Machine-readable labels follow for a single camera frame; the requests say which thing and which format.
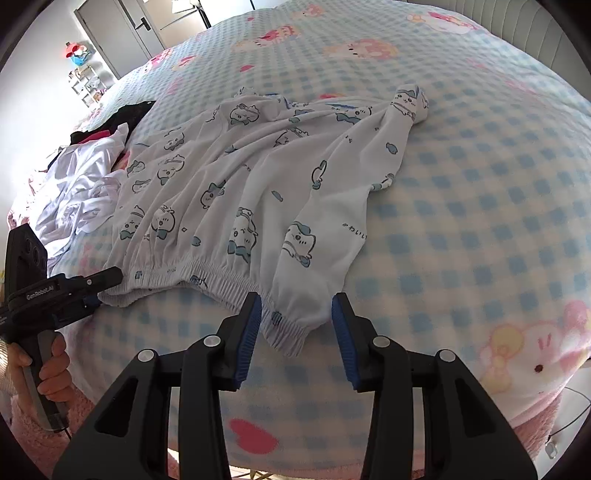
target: black cable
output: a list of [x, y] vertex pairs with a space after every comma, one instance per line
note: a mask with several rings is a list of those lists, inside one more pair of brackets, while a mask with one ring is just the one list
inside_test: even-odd
[[578, 394], [579, 394], [579, 395], [581, 395], [582, 397], [585, 397], [585, 398], [587, 399], [587, 401], [589, 402], [589, 405], [587, 405], [587, 408], [585, 408], [585, 409], [584, 409], [584, 410], [583, 410], [583, 411], [582, 411], [582, 412], [581, 412], [581, 413], [580, 413], [580, 414], [579, 414], [579, 415], [578, 415], [578, 416], [577, 416], [577, 417], [576, 417], [576, 418], [575, 418], [575, 419], [574, 419], [572, 422], [570, 422], [568, 425], [565, 425], [565, 426], [564, 426], [564, 427], [562, 427], [560, 430], [557, 430], [556, 432], [554, 432], [554, 433], [551, 433], [550, 435], [548, 435], [548, 439], [546, 440], [546, 443], [548, 443], [548, 442], [550, 441], [550, 439], [551, 439], [551, 438], [552, 438], [554, 435], [556, 435], [557, 433], [560, 433], [560, 432], [562, 432], [564, 429], [567, 429], [567, 428], [569, 428], [569, 427], [570, 427], [570, 426], [571, 426], [571, 425], [572, 425], [574, 422], [576, 422], [576, 421], [577, 421], [579, 418], [581, 418], [581, 417], [582, 417], [582, 416], [583, 416], [583, 415], [584, 415], [584, 414], [587, 412], [587, 410], [588, 410], [588, 409], [590, 409], [590, 408], [591, 408], [591, 398], [589, 398], [587, 395], [585, 395], [584, 393], [582, 393], [582, 392], [580, 392], [580, 391], [578, 391], [578, 390], [575, 390], [574, 388], [565, 387], [564, 389], [565, 389], [565, 390], [570, 390], [571, 392], [578, 393]]

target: pile of clothes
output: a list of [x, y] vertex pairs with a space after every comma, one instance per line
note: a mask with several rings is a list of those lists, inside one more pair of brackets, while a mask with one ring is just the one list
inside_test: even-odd
[[8, 226], [31, 225], [47, 249], [48, 268], [77, 234], [95, 230], [113, 214], [125, 172], [111, 171], [154, 103], [125, 105], [98, 128], [72, 133], [71, 144], [48, 157], [47, 169], [29, 176], [8, 213]]

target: red hat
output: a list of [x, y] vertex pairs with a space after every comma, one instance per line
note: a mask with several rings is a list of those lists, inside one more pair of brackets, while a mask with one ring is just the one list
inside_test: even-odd
[[72, 55], [74, 55], [74, 52], [76, 50], [78, 50], [78, 48], [80, 48], [80, 44], [78, 44], [78, 43], [69, 43], [68, 42], [66, 44], [66, 52], [65, 52], [66, 58], [69, 58]]

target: silver screw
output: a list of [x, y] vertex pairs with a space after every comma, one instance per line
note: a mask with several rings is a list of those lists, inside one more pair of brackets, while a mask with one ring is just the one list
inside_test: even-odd
[[388, 337], [378, 335], [377, 337], [374, 337], [374, 345], [380, 348], [386, 348], [390, 345], [390, 339]]
[[209, 337], [205, 337], [203, 344], [205, 346], [218, 346], [222, 342], [222, 339], [217, 335], [210, 335]]
[[451, 350], [441, 350], [439, 352], [439, 358], [444, 362], [453, 362], [456, 359], [456, 354]]
[[140, 362], [149, 362], [154, 358], [154, 352], [152, 350], [142, 350], [138, 353], [138, 360]]

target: blue checkered bedsheet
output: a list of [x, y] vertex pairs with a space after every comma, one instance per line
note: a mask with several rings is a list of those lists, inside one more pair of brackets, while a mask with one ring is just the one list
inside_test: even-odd
[[[222, 22], [131, 72], [89, 128], [123, 104], [157, 100], [129, 140], [133, 158], [148, 134], [242, 85], [305, 102], [388, 99], [414, 82], [430, 115], [412, 129], [393, 188], [369, 197], [368, 239], [345, 291], [357, 314], [407, 349], [456, 351], [517, 425], [552, 401], [591, 343], [591, 109], [551, 70], [437, 8], [291, 0]], [[99, 270], [111, 245], [107, 222], [79, 236], [53, 273]], [[66, 330], [74, 380], [97, 401], [140, 349], [184, 349], [229, 314], [186, 288], [103, 306]], [[221, 405], [233, 465], [359, 473], [372, 396], [346, 381], [330, 323], [298, 358], [259, 338], [247, 381]], [[173, 446], [177, 406], [175, 396]]]

